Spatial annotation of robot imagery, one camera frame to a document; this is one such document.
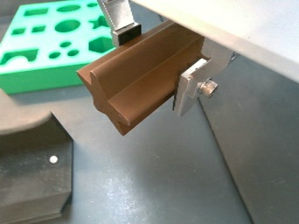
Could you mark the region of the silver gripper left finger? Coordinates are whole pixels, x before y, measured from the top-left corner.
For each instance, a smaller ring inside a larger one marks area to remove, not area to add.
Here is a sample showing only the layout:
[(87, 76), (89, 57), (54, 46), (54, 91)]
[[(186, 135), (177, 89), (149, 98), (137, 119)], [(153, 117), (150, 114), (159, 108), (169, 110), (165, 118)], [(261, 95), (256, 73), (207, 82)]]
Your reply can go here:
[(142, 34), (142, 25), (135, 21), (129, 0), (98, 0), (111, 28), (113, 42), (121, 47)]

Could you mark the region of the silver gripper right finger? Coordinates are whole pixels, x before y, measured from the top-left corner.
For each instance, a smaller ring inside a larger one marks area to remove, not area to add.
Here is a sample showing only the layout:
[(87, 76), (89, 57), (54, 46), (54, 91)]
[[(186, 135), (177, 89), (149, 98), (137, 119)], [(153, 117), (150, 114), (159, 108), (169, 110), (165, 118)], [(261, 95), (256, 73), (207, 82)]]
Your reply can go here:
[(189, 112), (201, 95), (213, 97), (219, 87), (213, 77), (226, 69), (237, 56), (233, 50), (207, 38), (201, 53), (207, 59), (201, 59), (181, 75), (174, 101), (178, 116)]

